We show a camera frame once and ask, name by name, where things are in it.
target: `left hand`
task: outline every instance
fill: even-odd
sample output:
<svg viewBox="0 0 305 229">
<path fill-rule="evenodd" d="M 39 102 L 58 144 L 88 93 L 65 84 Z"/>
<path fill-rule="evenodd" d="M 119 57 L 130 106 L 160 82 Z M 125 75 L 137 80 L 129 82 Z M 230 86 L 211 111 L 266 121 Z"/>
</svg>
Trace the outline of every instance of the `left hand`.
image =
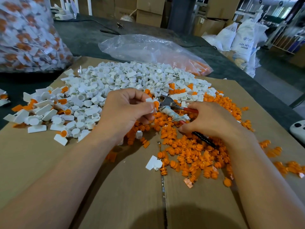
<svg viewBox="0 0 305 229">
<path fill-rule="evenodd" d="M 120 143 L 130 131 L 136 120 L 148 124 L 154 120 L 151 111 L 152 102 L 145 102 L 150 98 L 145 92 L 135 88 L 125 88 L 108 93 L 105 105 L 101 112 L 100 121 L 95 131 L 100 131 Z"/>
</svg>

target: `right hand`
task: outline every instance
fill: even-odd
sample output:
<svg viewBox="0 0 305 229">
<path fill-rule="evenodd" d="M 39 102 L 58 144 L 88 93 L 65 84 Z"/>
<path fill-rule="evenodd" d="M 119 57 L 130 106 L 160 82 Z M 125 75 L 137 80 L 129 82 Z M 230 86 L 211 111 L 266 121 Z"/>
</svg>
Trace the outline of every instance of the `right hand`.
<svg viewBox="0 0 305 229">
<path fill-rule="evenodd" d="M 197 109 L 198 117 L 191 123 L 179 127 L 180 132 L 200 132 L 208 136 L 229 139 L 248 131 L 225 108 L 214 102 L 193 102 L 188 108 Z"/>
</svg>

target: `cardboard sheet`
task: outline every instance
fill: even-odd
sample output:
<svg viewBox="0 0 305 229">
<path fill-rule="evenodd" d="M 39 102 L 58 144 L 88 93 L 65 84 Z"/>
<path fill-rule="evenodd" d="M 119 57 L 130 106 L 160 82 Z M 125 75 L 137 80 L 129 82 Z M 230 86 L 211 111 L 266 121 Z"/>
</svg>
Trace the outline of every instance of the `cardboard sheet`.
<svg viewBox="0 0 305 229">
<path fill-rule="evenodd" d="M 72 65 L 75 71 L 81 65 L 97 66 L 106 61 L 82 57 Z M 50 86 L 63 86 L 61 75 Z M 305 149 L 285 131 L 235 81 L 205 77 L 218 90 L 224 91 L 239 107 L 248 106 L 242 119 L 252 121 L 259 141 L 269 139 L 271 146 L 281 146 L 282 155 L 272 160 L 295 160 L 305 165 Z M 54 141 L 55 131 L 28 134 L 26 129 L 7 124 L 0 131 L 0 208 L 32 184 L 69 150 Z M 72 228 L 164 228 L 162 184 L 159 172 L 145 169 L 152 155 L 157 155 L 160 135 L 144 133 L 150 145 L 144 149 L 139 142 L 131 147 L 116 147 L 119 153 L 115 163 L 104 163 L 88 190 Z M 226 188 L 219 174 L 217 180 L 202 175 L 192 189 L 184 177 L 168 168 L 164 178 L 168 228 L 247 228 L 236 186 Z M 305 180 L 288 174 L 286 181 L 305 203 Z"/>
</svg>

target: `forearm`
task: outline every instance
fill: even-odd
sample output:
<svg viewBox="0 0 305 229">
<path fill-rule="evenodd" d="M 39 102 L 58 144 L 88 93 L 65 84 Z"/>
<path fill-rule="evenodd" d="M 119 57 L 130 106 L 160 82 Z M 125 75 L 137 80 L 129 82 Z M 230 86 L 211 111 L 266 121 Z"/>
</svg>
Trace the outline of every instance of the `forearm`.
<svg viewBox="0 0 305 229">
<path fill-rule="evenodd" d="M 242 206 L 252 229 L 301 228 L 305 208 L 252 133 L 227 143 Z"/>
<path fill-rule="evenodd" d="M 0 212 L 0 228 L 68 228 L 112 147 L 106 135 L 89 134 Z"/>
</svg>

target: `bag of orange and white parts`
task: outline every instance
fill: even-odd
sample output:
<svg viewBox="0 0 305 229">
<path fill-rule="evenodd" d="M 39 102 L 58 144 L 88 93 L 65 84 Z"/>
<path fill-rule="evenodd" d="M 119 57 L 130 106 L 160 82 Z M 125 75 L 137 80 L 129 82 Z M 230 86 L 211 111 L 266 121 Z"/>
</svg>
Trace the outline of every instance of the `bag of orange and white parts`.
<svg viewBox="0 0 305 229">
<path fill-rule="evenodd" d="M 0 0 L 0 72 L 51 72 L 72 59 L 48 0 Z"/>
</svg>

